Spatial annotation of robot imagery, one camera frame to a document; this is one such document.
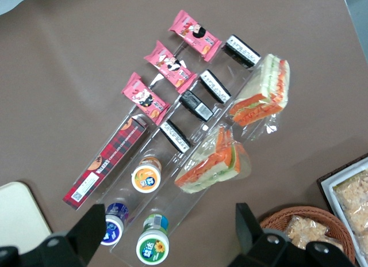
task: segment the pink wrapper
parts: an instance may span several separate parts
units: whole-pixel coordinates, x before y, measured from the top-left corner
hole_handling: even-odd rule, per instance
[[[180,94],[190,87],[197,76],[197,74],[183,67],[159,41],[156,42],[156,48],[152,53],[144,58],[158,68],[160,73],[175,86]]]
[[[169,28],[197,50],[206,62],[211,61],[221,45],[221,41],[181,10]]]
[[[137,73],[132,74],[121,93],[132,100],[156,125],[161,123],[170,106],[146,87]]]

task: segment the wicker basket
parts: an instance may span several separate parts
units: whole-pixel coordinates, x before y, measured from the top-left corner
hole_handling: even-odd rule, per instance
[[[351,236],[345,225],[331,213],[315,207],[291,207],[285,208],[265,218],[260,223],[262,228],[273,228],[285,231],[293,215],[310,218],[329,228],[327,236],[338,239],[343,245],[345,254],[351,262],[355,262],[355,251]]]

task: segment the brown table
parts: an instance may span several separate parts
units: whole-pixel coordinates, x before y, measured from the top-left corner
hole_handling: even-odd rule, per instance
[[[32,189],[53,231],[62,197],[131,107],[120,94],[185,9],[220,39],[235,33],[292,68],[278,132],[250,143],[253,171],[213,186],[173,233],[161,266],[227,266],[240,251],[235,203],[257,217],[327,208],[315,180],[367,152],[368,68],[344,0],[27,0],[0,16],[0,185]],[[90,266],[125,266],[101,247]]]

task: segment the white tray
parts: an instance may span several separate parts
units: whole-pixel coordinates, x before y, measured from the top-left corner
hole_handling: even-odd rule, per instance
[[[324,191],[324,194],[326,195],[326,199],[328,200],[332,211],[345,224],[345,226],[349,230],[349,233],[352,237],[352,241],[355,247],[356,253],[355,258],[359,262],[361,267],[368,267],[368,263],[361,253],[361,250],[358,246],[358,242],[355,239],[354,234],[352,233],[349,223],[345,217],[345,214],[337,200],[333,187],[345,181],[346,179],[358,174],[359,172],[364,171],[367,168],[368,168],[368,158],[365,158],[359,162],[356,162],[346,167],[345,169],[341,170],[340,172],[332,175],[330,178],[327,178],[326,180],[321,182],[321,187]]]
[[[29,188],[22,182],[0,186],[0,246],[19,254],[37,247],[51,231]]]

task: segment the red plaid box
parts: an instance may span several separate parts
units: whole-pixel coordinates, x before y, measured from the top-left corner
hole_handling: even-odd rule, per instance
[[[78,209],[146,129],[147,124],[139,117],[132,117],[122,124],[100,151],[99,156],[79,176],[73,187],[64,196],[63,201],[74,209]]]

